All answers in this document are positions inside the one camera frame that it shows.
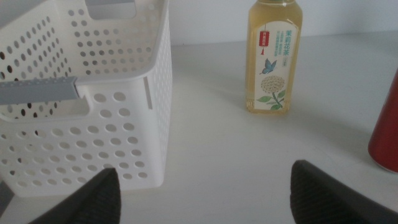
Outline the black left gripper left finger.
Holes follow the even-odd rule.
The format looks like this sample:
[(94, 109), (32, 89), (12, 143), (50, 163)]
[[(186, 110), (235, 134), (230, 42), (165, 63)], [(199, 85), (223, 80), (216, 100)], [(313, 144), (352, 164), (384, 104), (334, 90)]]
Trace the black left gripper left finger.
[(106, 168), (32, 221), (33, 224), (110, 224), (121, 219), (121, 190), (115, 168)]

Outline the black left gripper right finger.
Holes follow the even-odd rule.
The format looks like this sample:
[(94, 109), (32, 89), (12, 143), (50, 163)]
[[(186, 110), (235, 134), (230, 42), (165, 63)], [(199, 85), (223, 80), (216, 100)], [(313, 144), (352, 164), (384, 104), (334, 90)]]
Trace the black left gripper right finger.
[(297, 160), (292, 166), (290, 209), (295, 223), (397, 223), (397, 212), (306, 160)]

